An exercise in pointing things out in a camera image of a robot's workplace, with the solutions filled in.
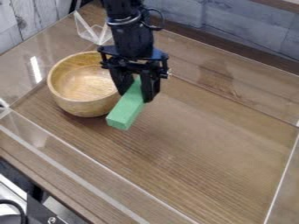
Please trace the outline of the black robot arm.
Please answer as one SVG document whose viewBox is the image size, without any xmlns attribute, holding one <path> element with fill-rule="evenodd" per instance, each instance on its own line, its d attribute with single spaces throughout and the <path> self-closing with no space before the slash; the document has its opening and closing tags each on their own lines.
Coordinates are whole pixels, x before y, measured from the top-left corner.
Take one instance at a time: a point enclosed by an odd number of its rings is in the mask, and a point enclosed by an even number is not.
<svg viewBox="0 0 299 224">
<path fill-rule="evenodd" d="M 161 92 L 161 80 L 170 75 L 170 56 L 155 48 L 155 35 L 165 28 L 165 15 L 143 0 L 103 0 L 113 45 L 102 45 L 102 67 L 110 71 L 118 92 L 125 95 L 138 74 L 145 103 Z"/>
</svg>

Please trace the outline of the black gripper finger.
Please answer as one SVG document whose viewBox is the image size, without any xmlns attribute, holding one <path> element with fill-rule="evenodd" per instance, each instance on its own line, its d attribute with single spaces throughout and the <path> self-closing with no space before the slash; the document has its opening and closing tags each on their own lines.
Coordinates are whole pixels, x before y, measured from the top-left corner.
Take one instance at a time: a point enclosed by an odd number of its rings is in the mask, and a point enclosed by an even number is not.
<svg viewBox="0 0 299 224">
<path fill-rule="evenodd" d="M 154 100 L 161 93 L 161 76 L 157 71 L 143 70 L 141 74 L 145 103 Z"/>
<path fill-rule="evenodd" d="M 135 82 L 133 73 L 125 68 L 111 68 L 110 74 L 117 86 L 117 90 L 123 95 Z"/>
</svg>

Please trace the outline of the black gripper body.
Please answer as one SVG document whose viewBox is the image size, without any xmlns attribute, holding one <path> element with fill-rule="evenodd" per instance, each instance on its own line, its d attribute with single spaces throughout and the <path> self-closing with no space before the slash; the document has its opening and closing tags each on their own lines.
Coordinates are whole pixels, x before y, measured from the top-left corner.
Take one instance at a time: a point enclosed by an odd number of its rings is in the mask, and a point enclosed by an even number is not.
<svg viewBox="0 0 299 224">
<path fill-rule="evenodd" d="M 114 80 L 130 80 L 133 74 L 145 71 L 154 73 L 153 78 L 169 77 L 169 55 L 155 48 L 155 31 L 162 26 L 151 24 L 150 16 L 107 18 L 113 31 L 113 45 L 102 45 L 102 65 L 110 71 Z"/>
</svg>

